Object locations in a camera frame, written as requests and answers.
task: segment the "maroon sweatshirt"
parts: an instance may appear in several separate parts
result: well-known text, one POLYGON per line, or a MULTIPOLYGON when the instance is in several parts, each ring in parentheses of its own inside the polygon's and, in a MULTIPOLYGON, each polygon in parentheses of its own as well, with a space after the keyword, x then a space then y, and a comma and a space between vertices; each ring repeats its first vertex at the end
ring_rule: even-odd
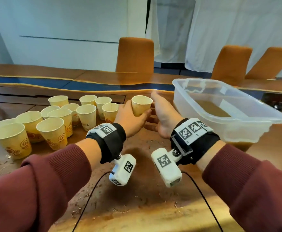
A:
MULTIPOLYGON (((84 152, 71 144, 47 157, 32 155, 0 178, 0 231, 48 231, 90 179, 84 152)), ((282 231, 282 171, 231 145, 210 161, 204 181, 247 232, 282 231)))

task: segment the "wooden tabletop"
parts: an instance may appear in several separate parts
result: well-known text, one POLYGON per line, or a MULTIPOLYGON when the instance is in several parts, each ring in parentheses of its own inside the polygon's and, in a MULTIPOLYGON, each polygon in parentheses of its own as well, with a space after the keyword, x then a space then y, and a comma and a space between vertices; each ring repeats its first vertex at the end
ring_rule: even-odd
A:
MULTIPOLYGON (((110 74, 92 71, 88 73, 91 75, 94 73, 98 77, 101 75, 100 82, 103 82, 102 75, 110 74)), ((25 74, 30 75, 33 72, 27 71, 25 74)), ((159 77, 161 82, 172 81, 172 76, 164 80, 161 75, 154 74, 148 76, 147 80, 156 83, 159 82, 159 77)), ((120 75, 120 79, 117 80, 113 82, 132 83, 131 81, 136 79, 131 74, 126 74, 126 76, 120 75)), ((138 82, 146 82, 146 80, 141 78, 138 82)), ((41 111, 48 106, 47 98, 50 96, 65 93, 71 99, 70 102, 78 103, 78 98, 86 94, 24 85, 6 86, 0 87, 0 108, 4 111, 0 113, 0 116, 5 118, 15 117, 28 110, 41 111)), ((95 93, 99 96, 106 94, 105 92, 95 93)), ((112 97, 113 101, 120 103, 126 102, 134 95, 150 96, 150 93, 151 90, 114 91, 108 92, 107 95, 112 97)), ((159 93, 170 102, 173 101, 172 92, 160 91, 159 93)), ((73 135, 68 138, 68 143, 82 140, 85 134, 81 126, 74 127, 73 135)), ((53 152, 46 142, 32 146, 33 154, 47 155, 53 152)), ((94 191, 76 231, 219 231, 207 205, 188 177, 183 176, 182 182, 173 188, 165 187, 150 156, 160 147, 170 150, 170 141, 145 129, 129 138, 124 143, 123 154, 130 153, 137 160, 131 179, 126 186, 117 187, 107 179, 108 176, 105 176, 94 191)), ((261 160, 268 159, 282 169, 282 124, 273 125, 270 131, 248 150, 248 153, 261 160)), ((12 172, 20 164, 21 161, 9 159, 7 153, 0 147, 0 176, 12 172)), ((89 183, 70 200, 66 213, 51 227, 50 231, 72 231, 93 185, 104 172, 111 170, 112 167, 112 164, 104 164, 93 171, 89 183)), ((180 165, 180 169, 187 171, 197 182, 225 232, 243 231, 230 216, 227 205, 202 180, 201 172, 196 166, 180 165)))

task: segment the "hand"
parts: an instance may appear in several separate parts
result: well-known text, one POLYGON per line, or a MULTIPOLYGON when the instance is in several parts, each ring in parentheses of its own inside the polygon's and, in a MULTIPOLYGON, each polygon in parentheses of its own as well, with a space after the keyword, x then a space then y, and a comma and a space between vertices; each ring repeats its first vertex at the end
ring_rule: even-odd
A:
POLYGON ((145 121, 151 115, 151 109, 145 111, 141 116, 135 117, 132 112, 131 100, 126 104, 120 104, 114 123, 120 124, 125 130, 126 137, 132 137, 143 128, 145 121))
POLYGON ((162 138, 169 139, 176 125, 183 117, 174 109, 174 107, 163 97, 159 96, 156 91, 152 92, 153 106, 155 107, 157 118, 149 117, 147 122, 158 124, 145 125, 148 130, 158 131, 162 138))

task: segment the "black cable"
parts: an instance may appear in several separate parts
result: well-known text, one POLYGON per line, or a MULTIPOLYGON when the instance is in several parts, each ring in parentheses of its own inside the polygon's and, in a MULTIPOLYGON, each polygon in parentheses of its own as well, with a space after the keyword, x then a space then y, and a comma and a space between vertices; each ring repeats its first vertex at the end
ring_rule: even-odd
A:
POLYGON ((78 223, 79 223, 79 221, 80 221, 80 219, 81 219, 81 217, 82 217, 82 215, 83 215, 83 213, 84 213, 84 211, 85 211, 85 208, 86 208, 86 206, 87 206, 89 200, 91 199, 91 196, 92 196, 92 194, 93 194, 93 192, 94 192, 96 186, 98 185, 98 183, 100 182, 100 180, 101 180, 105 175, 107 175, 108 173, 111 173, 111 171, 108 171, 108 172, 104 173, 104 174, 100 177, 100 179, 96 182, 96 185, 94 186, 94 188, 93 188, 91 194, 89 195, 88 200, 87 200, 87 202, 86 202, 86 204, 85 204, 85 207, 84 207, 83 211, 81 212, 81 215, 80 215, 80 217, 79 217, 77 223, 75 224, 75 226, 74 226, 72 232, 74 232, 74 230, 77 228, 77 225, 78 225, 78 223))
POLYGON ((211 207, 209 206, 207 200, 205 199, 205 196, 202 194, 202 192, 201 192, 201 190, 199 189, 199 187, 198 187, 197 183, 195 182, 195 180, 194 180, 187 172, 182 171, 182 173, 185 173, 185 174, 193 181, 193 183, 194 183, 195 186, 197 187, 197 190, 199 191, 199 193, 201 194, 201 196, 202 196, 202 198, 204 199, 205 203, 207 204, 209 210, 211 211, 211 213, 212 213, 214 219, 216 220, 216 223, 217 223, 218 227, 220 228, 220 231, 221 231, 221 232, 224 232, 224 231, 223 231, 223 228, 220 226, 220 223, 218 222, 216 216, 214 215, 214 212, 212 211, 211 207))

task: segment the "person's right hand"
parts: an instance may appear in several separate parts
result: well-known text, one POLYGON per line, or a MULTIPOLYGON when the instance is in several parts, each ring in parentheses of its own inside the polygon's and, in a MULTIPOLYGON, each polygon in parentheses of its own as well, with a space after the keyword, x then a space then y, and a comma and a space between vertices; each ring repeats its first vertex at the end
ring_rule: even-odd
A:
POLYGON ((144 127, 148 130, 156 131, 162 138, 169 139, 176 125, 183 117, 174 109, 174 107, 156 91, 152 92, 152 107, 155 107, 157 118, 149 117, 147 122, 155 125, 146 124, 144 127))

